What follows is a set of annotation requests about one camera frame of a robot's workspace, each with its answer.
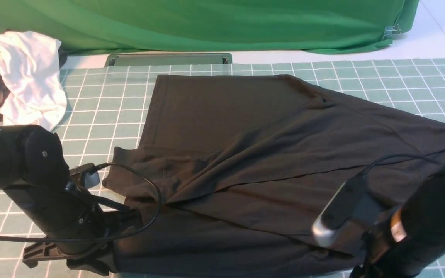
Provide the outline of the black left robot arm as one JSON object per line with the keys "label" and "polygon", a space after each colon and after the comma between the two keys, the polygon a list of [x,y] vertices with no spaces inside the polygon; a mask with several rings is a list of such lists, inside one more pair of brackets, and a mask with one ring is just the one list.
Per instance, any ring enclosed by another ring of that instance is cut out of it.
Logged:
{"label": "black left robot arm", "polygon": [[71,270],[117,273],[113,236],[141,225],[134,210],[85,187],[92,163],[70,169],[57,134],[40,125],[0,126],[0,190],[45,234],[22,261],[65,260]]}

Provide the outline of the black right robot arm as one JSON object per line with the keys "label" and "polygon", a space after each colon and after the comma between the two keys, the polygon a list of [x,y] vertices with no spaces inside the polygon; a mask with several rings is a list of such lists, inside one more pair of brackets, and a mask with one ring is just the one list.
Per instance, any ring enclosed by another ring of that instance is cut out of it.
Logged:
{"label": "black right robot arm", "polygon": [[363,234],[365,259],[351,278],[415,278],[445,255],[445,165]]}

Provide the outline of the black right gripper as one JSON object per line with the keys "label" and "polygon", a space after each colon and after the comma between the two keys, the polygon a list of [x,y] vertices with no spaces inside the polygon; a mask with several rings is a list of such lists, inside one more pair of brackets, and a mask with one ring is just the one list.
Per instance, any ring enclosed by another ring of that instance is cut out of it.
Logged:
{"label": "black right gripper", "polygon": [[398,243],[405,239],[407,233],[401,220],[391,218],[376,223],[363,234],[366,247],[363,264],[353,268],[350,278],[415,278],[416,273],[406,273],[402,262],[394,257]]}

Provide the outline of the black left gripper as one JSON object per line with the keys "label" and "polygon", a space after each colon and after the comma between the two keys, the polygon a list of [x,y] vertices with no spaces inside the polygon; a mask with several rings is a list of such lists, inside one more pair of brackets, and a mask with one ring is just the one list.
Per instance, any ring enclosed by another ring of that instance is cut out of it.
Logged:
{"label": "black left gripper", "polygon": [[70,270],[88,271],[104,277],[118,273],[113,253],[72,258],[95,244],[111,241],[113,236],[119,236],[130,227],[143,227],[137,210],[78,189],[38,197],[33,205],[33,220],[48,239],[58,239],[59,242],[39,242],[26,247],[23,264],[35,268],[41,261],[67,260]]}

